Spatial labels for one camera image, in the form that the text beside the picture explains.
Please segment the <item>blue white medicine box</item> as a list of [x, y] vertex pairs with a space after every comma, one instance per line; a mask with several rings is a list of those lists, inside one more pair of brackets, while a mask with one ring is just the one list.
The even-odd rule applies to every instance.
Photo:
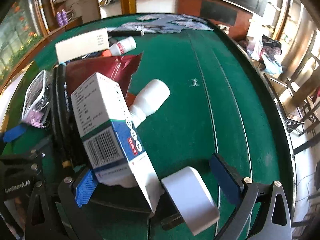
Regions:
[[71, 101], [98, 182], [139, 187], [155, 213], [164, 190], [131, 120], [120, 85], [95, 72], [71, 94]]

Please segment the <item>clear pink pouch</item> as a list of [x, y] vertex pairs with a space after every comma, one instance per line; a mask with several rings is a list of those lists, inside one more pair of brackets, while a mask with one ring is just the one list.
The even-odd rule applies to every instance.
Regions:
[[36, 128], [45, 128], [50, 110], [52, 75], [42, 70], [33, 79], [24, 97], [21, 122]]

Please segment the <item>white plastic squeeze bottle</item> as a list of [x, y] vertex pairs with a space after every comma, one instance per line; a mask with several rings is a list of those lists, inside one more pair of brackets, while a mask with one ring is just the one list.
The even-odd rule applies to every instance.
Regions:
[[155, 113], [170, 96], [169, 87], [159, 79], [151, 80], [135, 97], [129, 107], [132, 122], [137, 128], [148, 116]]

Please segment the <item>dark red foil pouch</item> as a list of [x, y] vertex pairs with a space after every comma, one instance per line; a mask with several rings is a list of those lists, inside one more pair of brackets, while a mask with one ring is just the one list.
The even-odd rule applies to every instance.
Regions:
[[67, 93], [70, 96], [86, 79], [100, 73], [120, 85], [123, 96], [131, 83], [132, 75], [138, 70], [143, 54], [111, 57], [92, 57], [73, 61], [66, 67]]

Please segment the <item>long white green box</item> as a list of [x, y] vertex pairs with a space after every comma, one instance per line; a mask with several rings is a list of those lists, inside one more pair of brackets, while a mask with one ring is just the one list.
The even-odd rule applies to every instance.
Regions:
[[77, 57], [108, 48], [109, 41], [107, 28], [89, 31], [55, 44], [58, 63], [66, 63]]

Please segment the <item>white bottle orange cap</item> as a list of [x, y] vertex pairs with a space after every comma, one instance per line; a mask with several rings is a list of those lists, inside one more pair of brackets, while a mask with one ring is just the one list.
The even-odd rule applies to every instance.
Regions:
[[135, 39], [130, 36], [113, 44], [107, 50], [102, 52], [103, 57], [121, 56], [136, 48]]

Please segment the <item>wooden chair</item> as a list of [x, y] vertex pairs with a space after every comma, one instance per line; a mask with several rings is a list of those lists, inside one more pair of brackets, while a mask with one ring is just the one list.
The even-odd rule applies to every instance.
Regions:
[[319, 125], [319, 57], [308, 53], [291, 77], [281, 81], [266, 73], [263, 74], [280, 106], [287, 128], [290, 132], [310, 120], [311, 125], [300, 135], [311, 132]]

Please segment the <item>purple spray bottles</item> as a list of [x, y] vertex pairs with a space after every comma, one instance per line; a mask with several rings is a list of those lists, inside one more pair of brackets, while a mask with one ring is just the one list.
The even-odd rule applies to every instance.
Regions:
[[58, 11], [55, 17], [59, 27], [62, 27], [68, 24], [67, 13], [64, 9], [62, 9], [61, 11]]

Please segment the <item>black marker white cap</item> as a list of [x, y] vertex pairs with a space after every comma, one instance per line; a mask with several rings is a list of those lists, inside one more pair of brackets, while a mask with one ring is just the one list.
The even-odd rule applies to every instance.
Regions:
[[143, 36], [144, 31], [137, 31], [137, 30], [114, 30], [109, 31], [108, 35], [111, 37], [129, 37], [129, 36]]

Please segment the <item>pile of clothes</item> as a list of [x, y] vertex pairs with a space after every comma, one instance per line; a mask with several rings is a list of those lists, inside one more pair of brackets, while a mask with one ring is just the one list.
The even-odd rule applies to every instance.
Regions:
[[269, 75], [280, 75], [283, 67], [278, 61], [282, 54], [281, 43], [266, 35], [261, 38], [247, 38], [246, 52], [251, 59], [258, 62], [258, 69]]

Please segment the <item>scattered playing cards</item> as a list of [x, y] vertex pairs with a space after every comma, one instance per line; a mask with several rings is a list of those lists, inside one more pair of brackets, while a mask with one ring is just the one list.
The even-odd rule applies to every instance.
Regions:
[[150, 34], [174, 34], [182, 30], [213, 31], [207, 21], [186, 14], [146, 14], [126, 22], [115, 30], [142, 31]]

